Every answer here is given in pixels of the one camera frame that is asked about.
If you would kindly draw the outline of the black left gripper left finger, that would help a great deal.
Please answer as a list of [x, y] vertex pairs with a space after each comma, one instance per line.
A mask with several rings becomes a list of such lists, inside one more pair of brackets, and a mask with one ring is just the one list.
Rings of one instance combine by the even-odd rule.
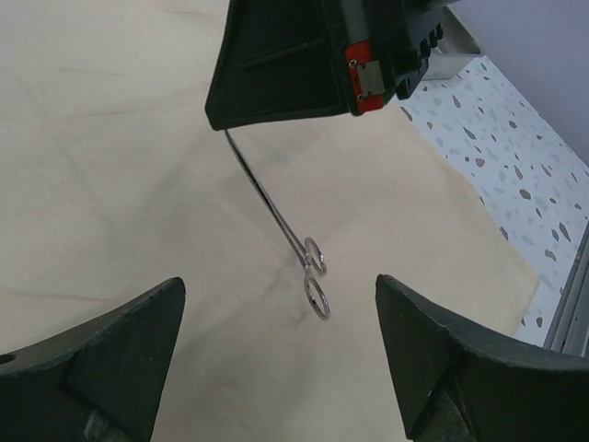
[[4, 441], [148, 441], [185, 307], [174, 277], [1, 356]]

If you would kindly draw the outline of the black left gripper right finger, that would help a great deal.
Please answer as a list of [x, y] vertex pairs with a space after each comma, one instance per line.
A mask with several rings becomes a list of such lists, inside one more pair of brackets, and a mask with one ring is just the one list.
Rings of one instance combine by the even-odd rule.
[[587, 440], [587, 359], [490, 330], [390, 275], [375, 303], [408, 440]]

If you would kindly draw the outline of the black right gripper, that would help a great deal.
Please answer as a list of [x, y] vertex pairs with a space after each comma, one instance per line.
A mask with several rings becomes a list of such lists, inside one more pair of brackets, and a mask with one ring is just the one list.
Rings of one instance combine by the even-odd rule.
[[205, 102], [216, 131], [408, 99], [443, 38], [434, 1], [233, 0]]

